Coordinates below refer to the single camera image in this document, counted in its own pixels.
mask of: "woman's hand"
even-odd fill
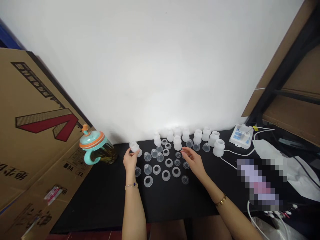
[[[123,156],[123,165],[128,173],[135,173],[137,165],[137,156],[140,152],[140,149],[135,153],[130,153],[131,148],[128,148],[126,154]]]
[[[206,170],[204,170],[203,167],[201,156],[199,154],[188,147],[183,147],[181,153],[184,159],[189,164],[192,172],[197,176],[199,180],[207,175]]]

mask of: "gold bracelet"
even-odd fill
[[[126,185],[126,186],[124,187],[124,190],[127,190],[127,187],[138,188],[138,184],[137,184],[136,182],[134,182],[133,184]]]
[[[223,199],[222,199],[220,202],[216,203],[216,207],[219,207],[219,206],[221,206],[222,204],[224,204],[224,202],[226,201],[226,199],[227,199],[227,196],[226,196],[226,194],[224,194]]]

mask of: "white cable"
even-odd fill
[[[237,169],[235,166],[233,166],[232,164],[228,163],[231,167]]]
[[[261,229],[258,227],[258,225],[256,224],[256,222],[255,222],[255,221],[253,220],[253,218],[251,217],[249,205],[250,205],[250,202],[248,201],[247,210],[248,210],[248,214],[249,214],[249,217],[250,217],[251,221],[254,223],[254,225],[256,226],[256,228],[265,236],[265,238],[266,238],[267,240],[270,240],[270,239],[263,233],[263,231],[261,231]]]
[[[274,130],[274,129],[271,129],[271,128],[263,128],[263,127],[257,127],[257,128],[267,129],[267,130],[263,130],[263,131],[261,131],[261,132],[267,132],[267,131],[273,131],[273,130]],[[246,154],[246,155],[243,155],[243,154],[239,154],[239,153],[232,152],[232,151],[227,150],[227,149],[224,150],[224,151],[232,152],[232,153],[234,153],[234,154],[237,154],[237,155],[240,155],[240,156],[244,156],[244,157],[249,156],[251,153],[253,153],[253,151],[254,151],[255,148],[256,148],[256,146],[255,146],[256,135],[257,135],[258,133],[261,133],[261,132],[257,132],[257,133],[253,136],[253,140],[252,140],[253,149],[252,149],[252,151],[251,151],[250,153],[248,153],[248,154]]]
[[[284,221],[282,220],[282,217],[281,217],[279,211],[274,211],[274,213],[278,216],[278,218],[279,218],[280,221],[282,222],[282,224],[283,224],[283,226],[284,226],[284,229],[286,230],[286,239],[288,239],[288,229],[287,229],[286,224],[285,224]]]

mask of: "woman's left hand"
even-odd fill
[[[134,173],[136,170],[137,156],[140,152],[140,149],[135,153],[130,153],[131,148],[128,148],[126,154],[123,157],[123,165],[127,173]]]

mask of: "teal cup handle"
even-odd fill
[[[86,154],[84,155],[84,162],[88,165],[96,164],[100,161],[101,157],[96,158],[94,161],[91,161],[90,155],[92,153],[92,149],[89,149]]]

